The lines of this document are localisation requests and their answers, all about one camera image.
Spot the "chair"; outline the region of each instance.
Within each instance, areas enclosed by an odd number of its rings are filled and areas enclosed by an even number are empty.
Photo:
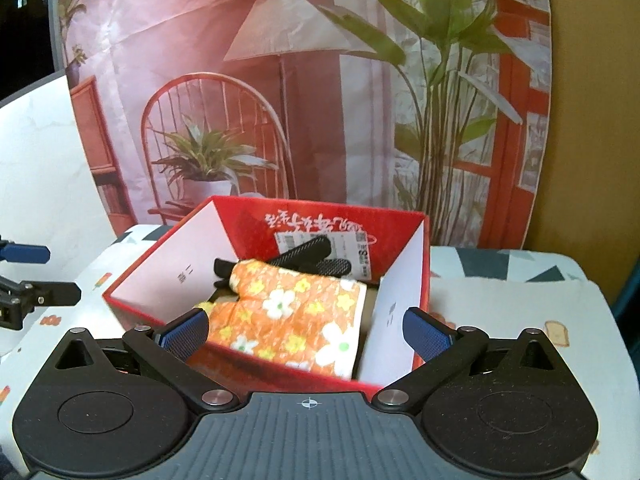
[[[254,168],[252,177],[240,179],[240,194],[259,193],[269,198],[295,198],[292,162],[280,120],[257,90],[239,79],[197,72],[169,81],[151,96],[142,113],[142,147],[156,207],[163,224],[180,221],[197,204],[184,195],[181,179],[170,181],[153,161],[171,153],[158,132],[186,135],[183,115],[200,128],[233,130],[237,141],[255,147],[255,156],[277,165],[277,170]]]

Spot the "oven mitt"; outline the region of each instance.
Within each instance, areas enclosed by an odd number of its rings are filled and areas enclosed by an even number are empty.
[[[197,305],[208,341],[314,373],[351,379],[367,287],[257,260],[235,264],[238,301]]]
[[[308,242],[294,247],[286,253],[267,261],[268,264],[283,269],[297,270],[307,274],[318,276],[333,276],[341,278],[351,273],[351,262],[338,258],[326,260],[331,254],[331,241],[325,235],[312,238]],[[213,271],[216,276],[222,278],[214,283],[216,288],[229,285],[228,279],[236,263],[216,258],[213,263]]]

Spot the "brown wall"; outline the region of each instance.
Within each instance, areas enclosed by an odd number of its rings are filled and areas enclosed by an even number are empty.
[[[611,302],[640,254],[640,0],[551,6],[550,130],[525,247],[574,258]]]

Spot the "orange floral oven mitt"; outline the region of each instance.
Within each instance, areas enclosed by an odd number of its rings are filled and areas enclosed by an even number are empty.
[[[197,305],[209,341],[269,361],[351,379],[367,287],[245,260],[229,280],[237,302]]]

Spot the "open box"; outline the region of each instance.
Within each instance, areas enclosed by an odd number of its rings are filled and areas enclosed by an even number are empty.
[[[104,293],[128,330],[163,325],[215,292],[213,263],[269,260],[314,234],[332,241],[332,257],[351,260],[354,279],[367,283],[360,325],[364,341],[356,381],[274,364],[207,343],[188,361],[244,396],[249,391],[362,391],[371,397],[422,364],[402,337],[411,306],[427,310],[429,222],[417,212],[298,200],[214,196],[174,226]]]

